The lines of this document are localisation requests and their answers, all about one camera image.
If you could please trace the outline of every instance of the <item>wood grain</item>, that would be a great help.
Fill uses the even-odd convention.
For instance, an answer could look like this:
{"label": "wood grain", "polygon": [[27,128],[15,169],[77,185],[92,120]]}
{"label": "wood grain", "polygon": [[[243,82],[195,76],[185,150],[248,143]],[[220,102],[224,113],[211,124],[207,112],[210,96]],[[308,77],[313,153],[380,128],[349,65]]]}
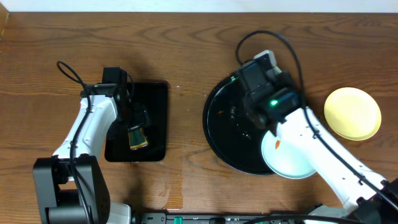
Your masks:
{"label": "wood grain", "polygon": [[[360,88],[375,98],[382,112],[378,133],[366,141],[340,140],[370,168],[395,179],[398,15],[12,13],[0,42],[0,222],[40,221],[32,166],[64,140],[81,89],[57,70],[57,60],[87,83],[99,82],[103,67],[119,66],[137,81],[170,84],[166,158],[99,162],[113,200],[139,211],[186,213],[302,212],[316,203],[339,207],[318,175],[289,180],[243,174],[219,160],[206,142],[201,125],[206,97],[237,68],[236,43],[257,29],[290,40],[318,114],[328,94],[340,87]],[[288,51],[270,37],[249,40],[241,57],[264,49],[273,50],[280,67],[297,78]]]}
{"label": "wood grain", "polygon": [[4,34],[4,29],[6,28],[8,15],[8,10],[0,3],[0,40]]}

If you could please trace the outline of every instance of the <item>green connector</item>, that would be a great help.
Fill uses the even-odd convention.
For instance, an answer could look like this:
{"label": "green connector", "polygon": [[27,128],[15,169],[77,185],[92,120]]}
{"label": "green connector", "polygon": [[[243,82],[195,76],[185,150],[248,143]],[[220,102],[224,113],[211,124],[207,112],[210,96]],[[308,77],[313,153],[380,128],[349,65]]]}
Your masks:
{"label": "green connector", "polygon": [[182,217],[175,217],[174,224],[182,224]]}

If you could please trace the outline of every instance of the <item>yellow plate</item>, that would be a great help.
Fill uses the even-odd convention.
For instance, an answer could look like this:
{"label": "yellow plate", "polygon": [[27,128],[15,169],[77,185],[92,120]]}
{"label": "yellow plate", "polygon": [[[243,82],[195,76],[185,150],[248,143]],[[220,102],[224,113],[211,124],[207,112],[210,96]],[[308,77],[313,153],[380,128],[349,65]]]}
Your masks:
{"label": "yellow plate", "polygon": [[360,141],[372,137],[380,128],[381,112],[376,101],[357,88],[340,88],[325,103],[325,118],[341,137]]}

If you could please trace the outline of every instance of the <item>black round plate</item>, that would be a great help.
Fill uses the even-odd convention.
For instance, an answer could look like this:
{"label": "black round plate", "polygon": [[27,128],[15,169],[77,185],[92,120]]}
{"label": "black round plate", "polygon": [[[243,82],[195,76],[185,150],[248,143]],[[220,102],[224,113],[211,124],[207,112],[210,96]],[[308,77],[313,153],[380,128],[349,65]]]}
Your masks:
{"label": "black round plate", "polygon": [[261,154],[267,130],[257,129],[240,114],[241,98],[239,83],[231,77],[214,88],[203,110],[206,139],[214,153],[231,167],[248,174],[273,174]]}

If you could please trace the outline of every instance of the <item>white plate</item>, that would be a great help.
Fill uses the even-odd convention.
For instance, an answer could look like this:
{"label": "white plate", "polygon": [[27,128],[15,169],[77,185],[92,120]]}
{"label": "white plate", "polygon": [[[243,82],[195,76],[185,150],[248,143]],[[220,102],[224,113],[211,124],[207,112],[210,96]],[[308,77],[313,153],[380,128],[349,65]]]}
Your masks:
{"label": "white plate", "polygon": [[280,141],[276,149],[278,140],[280,139],[268,131],[261,142],[262,157],[276,174],[290,179],[302,179],[316,172],[304,154],[295,146]]}

